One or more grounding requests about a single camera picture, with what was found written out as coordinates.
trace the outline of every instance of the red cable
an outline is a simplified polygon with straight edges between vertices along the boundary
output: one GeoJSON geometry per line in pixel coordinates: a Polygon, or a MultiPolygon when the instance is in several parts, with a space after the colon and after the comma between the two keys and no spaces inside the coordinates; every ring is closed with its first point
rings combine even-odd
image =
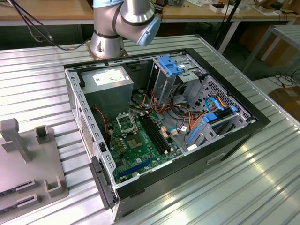
{"type": "Polygon", "coordinates": [[[103,113],[98,108],[94,107],[94,109],[96,109],[101,114],[101,116],[103,118],[104,125],[105,125],[105,141],[107,143],[107,133],[108,132],[107,132],[107,125],[106,125],[105,117],[104,117],[103,113]]]}

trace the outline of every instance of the sticker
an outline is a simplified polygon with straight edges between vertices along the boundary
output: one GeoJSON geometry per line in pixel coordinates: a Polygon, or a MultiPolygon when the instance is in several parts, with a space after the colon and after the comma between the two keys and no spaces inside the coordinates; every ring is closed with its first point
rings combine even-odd
{"type": "Polygon", "coordinates": [[[125,80],[124,75],[119,70],[110,70],[101,74],[95,74],[93,78],[97,86],[125,80]]]}
{"type": "Polygon", "coordinates": [[[297,96],[296,92],[293,90],[286,90],[286,92],[289,94],[289,96],[292,96],[292,97],[297,96]]]}
{"type": "Polygon", "coordinates": [[[187,148],[187,150],[191,151],[191,150],[193,150],[193,149],[195,149],[195,148],[197,148],[197,145],[196,145],[196,144],[193,144],[193,145],[189,146],[189,147],[187,148]]]}
{"type": "Polygon", "coordinates": [[[186,127],[186,126],[182,126],[181,130],[182,130],[182,131],[186,131],[186,130],[187,130],[187,127],[186,127]]]}

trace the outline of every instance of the yellow cable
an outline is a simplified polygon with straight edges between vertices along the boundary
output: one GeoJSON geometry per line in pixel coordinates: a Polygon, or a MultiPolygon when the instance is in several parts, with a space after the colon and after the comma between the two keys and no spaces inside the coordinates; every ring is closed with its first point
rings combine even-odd
{"type": "Polygon", "coordinates": [[[136,106],[136,108],[142,108],[143,105],[145,104],[145,101],[146,101],[146,95],[144,96],[144,100],[142,101],[142,103],[139,105],[139,106],[136,106]]]}

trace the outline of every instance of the corrugated metal surface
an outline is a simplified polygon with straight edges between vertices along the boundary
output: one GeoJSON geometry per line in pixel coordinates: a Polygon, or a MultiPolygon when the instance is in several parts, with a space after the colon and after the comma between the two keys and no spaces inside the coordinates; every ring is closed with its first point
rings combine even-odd
{"type": "Polygon", "coordinates": [[[300,25],[274,26],[272,32],[300,50],[300,25]]]}
{"type": "MultiPolygon", "coordinates": [[[[279,111],[228,61],[195,36],[156,38],[130,55],[192,47],[272,121],[227,161],[116,224],[300,224],[299,124],[279,111]]],[[[63,64],[91,60],[54,47],[0,52],[0,120],[20,130],[53,127],[69,196],[8,224],[111,224],[103,208],[67,98],[63,64]]]]}

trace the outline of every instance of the blue plastic latch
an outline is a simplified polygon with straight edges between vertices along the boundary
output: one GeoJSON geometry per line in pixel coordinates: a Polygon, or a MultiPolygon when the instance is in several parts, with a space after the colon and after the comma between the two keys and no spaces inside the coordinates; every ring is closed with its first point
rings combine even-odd
{"type": "Polygon", "coordinates": [[[184,70],[180,69],[169,56],[159,57],[158,61],[163,68],[168,71],[170,76],[182,74],[184,72],[184,70]]]}
{"type": "Polygon", "coordinates": [[[236,111],[237,111],[237,109],[236,109],[236,107],[235,106],[230,106],[230,109],[231,109],[231,111],[233,112],[233,113],[235,113],[236,111]]]}
{"type": "Polygon", "coordinates": [[[214,99],[213,97],[211,97],[211,96],[209,96],[209,97],[207,97],[206,99],[205,99],[205,106],[206,106],[206,108],[207,108],[207,110],[210,112],[211,110],[210,110],[210,106],[209,106],[209,104],[208,104],[208,100],[210,100],[210,101],[212,101],[213,102],[213,104],[215,104],[215,106],[217,107],[217,109],[220,109],[220,110],[224,110],[224,108],[222,108],[221,106],[220,106],[220,104],[219,104],[219,102],[216,100],[216,99],[214,99]]]}
{"type": "Polygon", "coordinates": [[[192,141],[192,139],[194,138],[194,136],[196,135],[196,133],[198,132],[199,128],[195,128],[195,130],[193,131],[192,135],[189,137],[188,141],[186,142],[187,145],[189,145],[192,141]]]}
{"type": "Polygon", "coordinates": [[[208,122],[210,122],[212,120],[217,119],[217,117],[216,117],[216,115],[214,113],[209,113],[209,114],[204,115],[203,119],[204,119],[205,122],[208,123],[208,122]]]}

